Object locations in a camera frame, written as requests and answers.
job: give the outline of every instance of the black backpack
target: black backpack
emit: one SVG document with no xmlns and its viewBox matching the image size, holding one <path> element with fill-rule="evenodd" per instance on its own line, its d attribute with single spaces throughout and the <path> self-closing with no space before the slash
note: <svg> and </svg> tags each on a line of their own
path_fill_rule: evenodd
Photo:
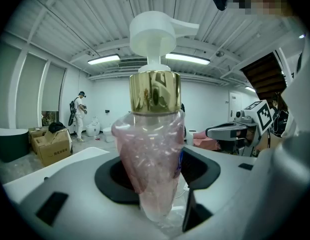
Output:
<svg viewBox="0 0 310 240">
<path fill-rule="evenodd" d="M 68 126 L 71 126 L 73 124 L 74 121 L 74 116 L 76 113 L 76 107 L 75 107 L 75 101 L 76 99 L 72 100 L 69 103 L 69 110 L 70 110 L 70 116 L 69 116 L 69 120 L 68 120 Z"/>
</svg>

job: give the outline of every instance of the door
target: door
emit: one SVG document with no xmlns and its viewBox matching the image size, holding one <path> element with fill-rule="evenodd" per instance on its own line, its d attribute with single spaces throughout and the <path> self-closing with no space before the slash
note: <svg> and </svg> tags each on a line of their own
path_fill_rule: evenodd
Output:
<svg viewBox="0 0 310 240">
<path fill-rule="evenodd" d="M 242 96 L 236 92 L 229 92 L 229 113 L 228 121 L 234 121 L 234 117 L 237 111 L 242 109 Z"/>
</svg>

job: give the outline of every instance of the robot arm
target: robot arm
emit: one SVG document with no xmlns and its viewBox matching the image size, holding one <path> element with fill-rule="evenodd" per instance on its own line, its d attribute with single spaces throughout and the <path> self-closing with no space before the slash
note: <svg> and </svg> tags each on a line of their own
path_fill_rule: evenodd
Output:
<svg viewBox="0 0 310 240">
<path fill-rule="evenodd" d="M 266 100 L 256 101 L 236 113 L 233 122 L 207 128 L 206 136 L 217 141 L 233 142 L 231 153 L 250 157 L 259 144 L 262 134 L 272 125 L 270 108 Z M 253 128 L 253 137 L 248 140 L 247 132 Z"/>
</svg>

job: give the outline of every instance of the cardboard box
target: cardboard box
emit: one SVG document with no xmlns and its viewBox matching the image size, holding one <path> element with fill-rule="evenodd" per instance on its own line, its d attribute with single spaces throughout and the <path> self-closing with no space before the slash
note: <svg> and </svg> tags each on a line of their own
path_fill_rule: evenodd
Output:
<svg viewBox="0 0 310 240">
<path fill-rule="evenodd" d="M 34 139 L 36 153 L 44 166 L 50 166 L 71 155 L 68 129 L 55 133 L 47 131 Z"/>
<path fill-rule="evenodd" d="M 33 127 L 28 129 L 29 134 L 29 143 L 31 144 L 31 148 L 37 154 L 34 139 L 38 137 L 42 137 L 45 135 L 45 133 L 49 130 L 48 126 L 42 126 L 42 127 Z"/>
</svg>

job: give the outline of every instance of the person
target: person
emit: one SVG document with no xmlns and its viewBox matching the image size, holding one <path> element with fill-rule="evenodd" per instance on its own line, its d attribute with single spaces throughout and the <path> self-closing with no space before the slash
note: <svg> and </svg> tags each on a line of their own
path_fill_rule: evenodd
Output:
<svg viewBox="0 0 310 240">
<path fill-rule="evenodd" d="M 270 131 L 275 136 L 281 138 L 289 117 L 288 108 L 279 92 L 273 94 L 271 102 L 273 104 L 273 108 L 271 109 L 273 124 L 271 125 Z"/>
<path fill-rule="evenodd" d="M 83 118 L 84 118 L 84 114 L 87 114 L 87 110 L 85 109 L 85 107 L 82 104 L 82 98 L 86 97 L 85 96 L 85 92 L 80 91 L 78 96 L 75 98 L 74 103 L 75 103 L 75 108 L 76 108 L 76 112 L 75 112 L 75 118 L 76 118 L 76 134 L 77 134 L 77 141 L 78 142 L 84 142 L 84 140 L 82 139 L 82 131 L 83 131 Z"/>
<path fill-rule="evenodd" d="M 185 117 L 185 106 L 182 103 L 180 106 L 180 109 L 184 112 L 184 117 Z M 184 139 L 186 138 L 186 126 L 184 125 Z"/>
</svg>

